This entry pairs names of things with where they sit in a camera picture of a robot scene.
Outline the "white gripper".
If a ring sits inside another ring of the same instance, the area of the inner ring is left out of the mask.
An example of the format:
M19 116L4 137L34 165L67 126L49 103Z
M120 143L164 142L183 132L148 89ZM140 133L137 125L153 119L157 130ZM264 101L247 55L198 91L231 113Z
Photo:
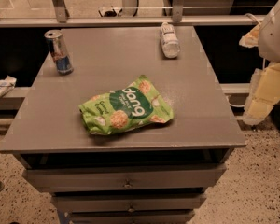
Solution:
M243 122L254 126L263 122L280 101L280 0L261 25L241 37L239 45L246 48L259 46L259 56L271 61L264 70L255 70L245 100Z

